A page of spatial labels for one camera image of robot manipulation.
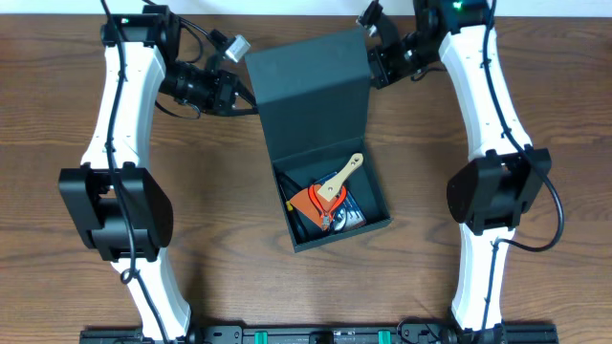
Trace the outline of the black gift box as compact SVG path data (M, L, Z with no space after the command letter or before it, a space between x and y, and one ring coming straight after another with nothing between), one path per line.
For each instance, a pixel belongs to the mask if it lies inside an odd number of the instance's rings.
M294 250L388 226L392 219L364 139L370 69L361 32L337 32L248 54L246 64L281 202L278 173L306 188L339 172L353 154L364 157L345 186L366 224L328 234L301 215L310 238L299 242L286 210Z

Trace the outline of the orange scraper wooden handle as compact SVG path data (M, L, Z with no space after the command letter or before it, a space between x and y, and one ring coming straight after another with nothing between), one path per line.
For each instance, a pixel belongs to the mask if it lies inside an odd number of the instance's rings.
M343 168L337 173L335 177L326 182L319 190L318 194L325 199L326 201L331 201L334 196L336 196L340 188L345 186L345 182L348 178L363 164L363 154L355 153L353 154L349 161L344 165ZM303 188L299 191L295 196L291 198L291 204L298 210L302 215L304 215L307 219L309 219L312 223L317 225L313 220L312 210L313 207L308 200L307 188Z

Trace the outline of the black yellow screwdriver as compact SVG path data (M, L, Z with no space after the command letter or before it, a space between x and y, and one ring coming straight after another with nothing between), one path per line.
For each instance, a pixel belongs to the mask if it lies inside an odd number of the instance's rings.
M289 218L295 227L295 232L297 233L299 242L305 242L309 239L308 232L299 217L298 211L291 204L291 198L301 191L302 187L284 173L278 173L277 178L279 181L281 194L284 198L284 205L288 212Z

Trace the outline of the red handled pliers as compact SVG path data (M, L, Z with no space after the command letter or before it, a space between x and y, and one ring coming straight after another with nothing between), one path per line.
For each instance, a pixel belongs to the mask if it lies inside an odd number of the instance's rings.
M312 214L314 222L323 231L327 231L334 221L336 211L347 197L347 190L345 186L342 186L339 193L334 196L331 201L326 201L317 193L320 188L320 184L310 185L307 189L307 195L313 207Z

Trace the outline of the black handled claw hammer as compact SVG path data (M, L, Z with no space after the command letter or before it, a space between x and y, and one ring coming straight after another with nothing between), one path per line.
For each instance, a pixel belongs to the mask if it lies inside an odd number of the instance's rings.
M300 216L305 216L322 232L342 231L346 224L346 201L348 191L343 186L333 202L323 200L318 194L318 184L302 188L284 173L278 173L279 186L285 197L285 206L289 218L302 241L310 234Z

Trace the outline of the blue drill bit case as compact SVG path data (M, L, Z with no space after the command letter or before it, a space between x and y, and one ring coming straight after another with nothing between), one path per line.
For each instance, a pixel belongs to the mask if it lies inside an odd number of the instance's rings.
M320 184L321 186L323 186L326 182L331 180L336 175L337 173L333 172L327 176L324 176L313 184ZM347 197L345 201L336 211L334 221L332 222L330 228L327 231L324 231L328 234L338 234L342 231L349 231L366 224L364 215L362 214L360 207L358 206L352 194L348 191L347 188L346 190Z

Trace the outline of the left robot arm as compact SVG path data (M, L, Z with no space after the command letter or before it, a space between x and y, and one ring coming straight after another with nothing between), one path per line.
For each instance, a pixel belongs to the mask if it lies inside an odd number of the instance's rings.
M83 343L200 343L203 335L168 257L173 208L150 171L159 95L198 115L253 115L253 94L223 70L249 50L241 35L206 32L166 6L111 14L100 30L105 84L97 126L76 168L58 179L83 244L118 272L141 316L137 329L90 329Z

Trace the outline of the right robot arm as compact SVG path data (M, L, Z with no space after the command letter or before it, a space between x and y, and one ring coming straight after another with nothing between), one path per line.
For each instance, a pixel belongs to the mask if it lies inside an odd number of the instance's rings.
M534 251L514 235L540 188L550 188L552 159L536 149L508 91L496 46L493 1L416 1L417 27L400 36L383 6L371 2L358 24L381 42L368 53L377 89L431 70L452 82L468 139L468 162L449 181L447 202L461 235L450 332L457 342L499 341L500 297L510 247Z

